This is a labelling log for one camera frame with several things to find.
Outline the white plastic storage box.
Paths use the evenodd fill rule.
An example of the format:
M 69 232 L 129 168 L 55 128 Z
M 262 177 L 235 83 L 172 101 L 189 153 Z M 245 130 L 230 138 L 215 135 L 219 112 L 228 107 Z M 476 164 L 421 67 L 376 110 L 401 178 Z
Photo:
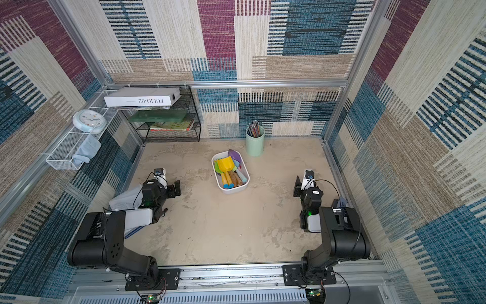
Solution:
M 249 172 L 246 168 L 246 165 L 244 163 L 244 160 L 242 158 L 242 155 L 241 155 L 241 158 L 242 158 L 242 163 L 240 164 L 240 170 L 242 171 L 242 173 L 247 177 L 248 181 L 246 184 L 243 184 L 242 186 L 239 186 L 239 187 L 235 187 L 235 188 L 232 188 L 232 189 L 224 189 L 223 188 L 223 185 L 222 185 L 222 182 L 221 182 L 221 176 L 218 175 L 216 172 L 215 172 L 215 168 L 214 168 L 214 164 L 213 162 L 217 159 L 220 159 L 220 158 L 226 158 L 226 157 L 229 157 L 228 156 L 228 151 L 225 151 L 225 152 L 221 152 L 221 153 L 217 153 L 216 155 L 213 156 L 213 158 L 211 159 L 211 164 L 212 164 L 212 168 L 213 168 L 213 171 L 215 173 L 215 181 L 216 181 L 216 184 L 218 186 L 218 188 L 225 194 L 227 195 L 230 195 L 230 194 L 234 194 L 234 193 L 238 193 L 238 192 L 241 192 L 243 190 L 245 190 L 248 186 L 249 186 L 249 182 L 250 182 L 250 176 L 249 176 Z

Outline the green trowel yellow handle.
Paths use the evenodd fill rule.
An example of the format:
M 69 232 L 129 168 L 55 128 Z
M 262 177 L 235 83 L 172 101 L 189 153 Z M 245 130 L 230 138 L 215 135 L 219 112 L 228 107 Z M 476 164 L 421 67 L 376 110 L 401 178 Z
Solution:
M 214 164 L 215 172 L 221 176 L 221 170 L 218 167 L 218 162 L 214 161 L 213 164 Z

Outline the yellow scoop brown wooden handle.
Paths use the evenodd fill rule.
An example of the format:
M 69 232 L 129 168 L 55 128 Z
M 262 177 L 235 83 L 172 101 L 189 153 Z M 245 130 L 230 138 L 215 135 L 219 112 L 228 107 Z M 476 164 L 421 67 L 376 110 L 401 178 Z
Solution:
M 230 184 L 230 188 L 235 188 L 242 186 L 243 183 L 241 182 L 240 178 L 234 172 L 234 161 L 231 157 L 220 158 L 216 160 L 218 162 L 218 167 L 221 172 L 225 172 L 225 175 L 228 179 L 228 183 Z

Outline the light blue trowel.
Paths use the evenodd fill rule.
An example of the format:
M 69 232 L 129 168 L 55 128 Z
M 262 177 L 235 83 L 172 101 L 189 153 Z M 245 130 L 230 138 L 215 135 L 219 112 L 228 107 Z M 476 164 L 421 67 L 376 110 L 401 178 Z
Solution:
M 238 162 L 237 160 L 234 160 L 234 172 L 237 174 L 237 176 L 240 178 L 241 182 L 243 184 L 246 184 L 248 179 L 247 177 L 242 173 L 242 171 L 240 170 L 240 162 Z

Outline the purple trowel pink handle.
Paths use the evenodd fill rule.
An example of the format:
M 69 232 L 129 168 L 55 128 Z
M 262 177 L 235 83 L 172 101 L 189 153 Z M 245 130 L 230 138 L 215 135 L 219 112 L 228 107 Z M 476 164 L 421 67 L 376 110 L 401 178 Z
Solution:
M 228 156 L 231 157 L 233 161 L 238 161 L 239 163 L 242 163 L 241 155 L 237 151 L 230 149 L 228 151 Z

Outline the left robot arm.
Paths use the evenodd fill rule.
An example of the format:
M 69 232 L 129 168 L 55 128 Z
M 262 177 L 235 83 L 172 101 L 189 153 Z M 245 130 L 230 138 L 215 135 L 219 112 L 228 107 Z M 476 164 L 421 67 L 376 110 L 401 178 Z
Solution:
M 180 269 L 163 269 L 154 257 L 139 254 L 124 243 L 132 230 L 157 223 L 168 211 L 165 201 L 180 195 L 180 181 L 165 185 L 150 179 L 110 200 L 109 210 L 89 212 L 72 241 L 68 263 L 121 273 L 125 291 L 176 290 Z

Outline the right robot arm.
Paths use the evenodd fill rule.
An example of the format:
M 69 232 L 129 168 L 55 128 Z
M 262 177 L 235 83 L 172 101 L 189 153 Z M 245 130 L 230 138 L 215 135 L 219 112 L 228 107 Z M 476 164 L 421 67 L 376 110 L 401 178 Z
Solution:
M 285 271 L 290 285 L 334 284 L 333 266 L 370 257 L 371 244 L 357 211 L 339 196 L 330 206 L 322 205 L 323 191 L 317 185 L 314 172 L 296 177 L 293 196 L 300 199 L 299 225 L 305 233 L 321 236 L 321 245 L 308 250 L 298 269 Z

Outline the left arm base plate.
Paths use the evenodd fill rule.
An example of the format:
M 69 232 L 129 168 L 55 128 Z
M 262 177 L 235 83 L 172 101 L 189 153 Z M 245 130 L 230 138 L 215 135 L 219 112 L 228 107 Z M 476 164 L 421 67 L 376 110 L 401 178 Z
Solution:
M 159 268 L 154 277 L 129 275 L 125 284 L 125 291 L 177 290 L 180 273 L 181 269 Z

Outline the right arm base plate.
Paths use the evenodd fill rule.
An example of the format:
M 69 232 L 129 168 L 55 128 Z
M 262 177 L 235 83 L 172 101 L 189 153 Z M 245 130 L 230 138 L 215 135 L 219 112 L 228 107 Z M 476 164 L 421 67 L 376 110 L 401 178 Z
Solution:
M 302 269 L 301 265 L 285 264 L 282 266 L 283 281 L 286 286 L 305 286 L 328 285 L 337 282 L 333 268 L 318 269 L 316 271 Z

